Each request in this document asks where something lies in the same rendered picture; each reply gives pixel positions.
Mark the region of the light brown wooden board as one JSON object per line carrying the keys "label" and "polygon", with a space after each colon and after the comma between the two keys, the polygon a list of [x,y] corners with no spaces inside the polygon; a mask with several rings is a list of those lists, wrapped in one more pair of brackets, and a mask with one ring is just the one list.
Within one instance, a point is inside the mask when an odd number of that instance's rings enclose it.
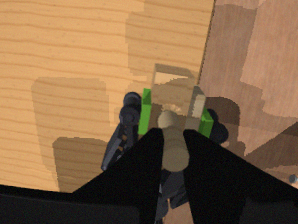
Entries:
{"label": "light brown wooden board", "polygon": [[198,85],[216,0],[0,0],[0,184],[72,193],[103,171],[155,63]]}

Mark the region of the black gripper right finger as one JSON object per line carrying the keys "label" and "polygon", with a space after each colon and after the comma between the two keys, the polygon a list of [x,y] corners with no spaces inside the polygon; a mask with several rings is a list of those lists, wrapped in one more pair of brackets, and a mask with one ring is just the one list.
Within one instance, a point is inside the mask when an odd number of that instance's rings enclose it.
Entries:
{"label": "black gripper right finger", "polygon": [[298,189],[194,129],[184,184],[194,224],[298,224]]}

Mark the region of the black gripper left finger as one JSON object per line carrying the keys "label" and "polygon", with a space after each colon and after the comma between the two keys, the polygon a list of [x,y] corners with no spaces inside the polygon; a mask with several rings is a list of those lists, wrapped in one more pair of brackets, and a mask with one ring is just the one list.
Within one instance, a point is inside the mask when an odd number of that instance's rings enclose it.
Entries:
{"label": "black gripper left finger", "polygon": [[163,150],[162,128],[151,128],[72,193],[0,184],[0,224],[155,224]]}

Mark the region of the tan wooden dowel pin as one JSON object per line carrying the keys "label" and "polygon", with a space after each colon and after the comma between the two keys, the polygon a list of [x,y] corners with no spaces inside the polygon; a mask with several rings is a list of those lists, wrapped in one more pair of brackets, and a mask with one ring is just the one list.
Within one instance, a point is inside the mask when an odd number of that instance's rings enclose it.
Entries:
{"label": "tan wooden dowel pin", "polygon": [[158,128],[162,128],[164,150],[162,165],[171,172],[185,169],[189,162],[189,153],[175,112],[167,110],[157,115]]}

